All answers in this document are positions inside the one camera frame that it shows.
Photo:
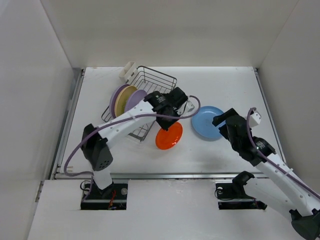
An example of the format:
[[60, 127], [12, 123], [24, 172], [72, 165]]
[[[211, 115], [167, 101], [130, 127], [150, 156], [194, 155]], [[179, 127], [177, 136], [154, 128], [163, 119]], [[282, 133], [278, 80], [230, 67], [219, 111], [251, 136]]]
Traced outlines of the blue plate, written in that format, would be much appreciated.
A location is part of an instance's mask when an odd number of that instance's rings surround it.
[[197, 133], [199, 137], [206, 141], [217, 141], [223, 136], [220, 133], [219, 127], [221, 127], [224, 122], [218, 126], [213, 125], [214, 117], [222, 115], [224, 112], [214, 106], [202, 106], [198, 113], [191, 118], [191, 125], [193, 130]]

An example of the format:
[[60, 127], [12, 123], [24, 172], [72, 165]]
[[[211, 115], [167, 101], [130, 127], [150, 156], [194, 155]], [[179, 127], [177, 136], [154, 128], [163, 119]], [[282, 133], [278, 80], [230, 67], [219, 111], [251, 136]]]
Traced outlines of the orange plate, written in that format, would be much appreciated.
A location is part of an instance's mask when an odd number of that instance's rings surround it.
[[155, 145], [160, 150], [168, 150], [174, 147], [183, 135], [183, 126], [175, 122], [168, 130], [160, 129], [155, 137]]

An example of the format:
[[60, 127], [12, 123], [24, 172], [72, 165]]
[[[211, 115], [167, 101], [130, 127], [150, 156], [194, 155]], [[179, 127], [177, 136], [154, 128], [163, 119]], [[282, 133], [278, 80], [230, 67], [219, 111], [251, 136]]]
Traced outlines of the small purple plate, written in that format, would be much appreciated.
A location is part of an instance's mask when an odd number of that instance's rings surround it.
[[127, 112], [134, 106], [136, 106], [141, 100], [145, 98], [145, 96], [147, 96], [147, 92], [145, 90], [136, 90], [132, 95], [130, 95], [130, 97], [126, 101], [124, 112]]

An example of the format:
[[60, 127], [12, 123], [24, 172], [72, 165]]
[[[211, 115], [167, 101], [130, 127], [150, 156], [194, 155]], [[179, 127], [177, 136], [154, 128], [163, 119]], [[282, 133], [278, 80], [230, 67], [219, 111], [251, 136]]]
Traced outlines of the beige plate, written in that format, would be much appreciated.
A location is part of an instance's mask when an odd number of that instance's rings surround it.
[[133, 85], [126, 86], [116, 98], [114, 113], [116, 117], [119, 117], [124, 113], [124, 109], [129, 97], [137, 90]]

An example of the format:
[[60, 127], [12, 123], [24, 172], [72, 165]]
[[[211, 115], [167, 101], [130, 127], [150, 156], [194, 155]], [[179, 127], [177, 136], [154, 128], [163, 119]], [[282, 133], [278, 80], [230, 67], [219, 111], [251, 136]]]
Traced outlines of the large purple plate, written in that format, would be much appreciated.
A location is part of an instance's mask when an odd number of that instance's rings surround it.
[[110, 114], [111, 114], [111, 116], [113, 117], [113, 118], [116, 118], [116, 115], [115, 115], [115, 104], [116, 104], [116, 100], [117, 100], [117, 97], [118, 97], [118, 95], [120, 94], [120, 92], [124, 89], [124, 88], [126, 88], [126, 87], [128, 87], [129, 86], [129, 84], [123, 84], [123, 85], [121, 85], [121, 86], [119, 86], [113, 93], [112, 93], [112, 96], [111, 96], [111, 98], [110, 98], [110, 101], [109, 101], [109, 112], [110, 112]]

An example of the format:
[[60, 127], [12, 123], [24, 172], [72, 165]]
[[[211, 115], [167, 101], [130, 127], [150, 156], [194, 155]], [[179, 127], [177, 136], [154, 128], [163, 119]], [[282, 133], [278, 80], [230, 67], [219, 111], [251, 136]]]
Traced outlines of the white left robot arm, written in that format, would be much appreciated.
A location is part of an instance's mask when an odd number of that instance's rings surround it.
[[89, 124], [84, 128], [82, 139], [86, 142], [80, 148], [92, 167], [94, 192], [100, 198], [109, 197], [113, 190], [114, 182], [108, 170], [113, 162], [110, 149], [147, 123], [156, 121], [163, 130], [168, 131], [182, 115], [179, 109], [187, 102], [187, 95], [179, 87], [169, 93], [154, 91], [106, 124], [97, 127]]

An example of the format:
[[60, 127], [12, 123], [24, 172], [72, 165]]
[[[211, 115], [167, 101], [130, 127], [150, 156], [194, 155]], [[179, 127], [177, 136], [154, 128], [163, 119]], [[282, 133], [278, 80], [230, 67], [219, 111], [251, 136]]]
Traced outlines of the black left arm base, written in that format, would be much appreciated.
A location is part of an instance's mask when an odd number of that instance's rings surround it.
[[99, 190], [88, 180], [80, 184], [80, 209], [86, 211], [122, 211], [127, 209], [128, 182], [116, 182], [107, 190]]

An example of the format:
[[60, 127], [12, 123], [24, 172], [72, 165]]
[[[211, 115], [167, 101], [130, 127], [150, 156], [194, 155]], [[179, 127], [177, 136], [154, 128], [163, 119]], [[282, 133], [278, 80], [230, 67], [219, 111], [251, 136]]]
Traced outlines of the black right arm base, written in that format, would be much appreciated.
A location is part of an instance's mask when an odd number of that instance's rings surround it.
[[231, 182], [215, 184], [214, 195], [218, 200], [219, 210], [266, 210], [267, 205], [248, 196], [242, 188]]

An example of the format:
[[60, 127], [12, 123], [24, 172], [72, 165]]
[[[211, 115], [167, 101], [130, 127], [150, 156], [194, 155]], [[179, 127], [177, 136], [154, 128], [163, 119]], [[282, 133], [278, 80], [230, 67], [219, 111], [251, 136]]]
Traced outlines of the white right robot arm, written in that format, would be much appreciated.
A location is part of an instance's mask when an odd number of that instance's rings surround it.
[[291, 222], [293, 229], [305, 240], [320, 237], [320, 195], [305, 184], [284, 163], [265, 139], [253, 136], [252, 128], [260, 124], [262, 116], [255, 107], [247, 116], [240, 116], [233, 108], [213, 118], [213, 125], [230, 142], [232, 149], [273, 182], [260, 183], [253, 174], [243, 171], [232, 180], [232, 193], [257, 197]]

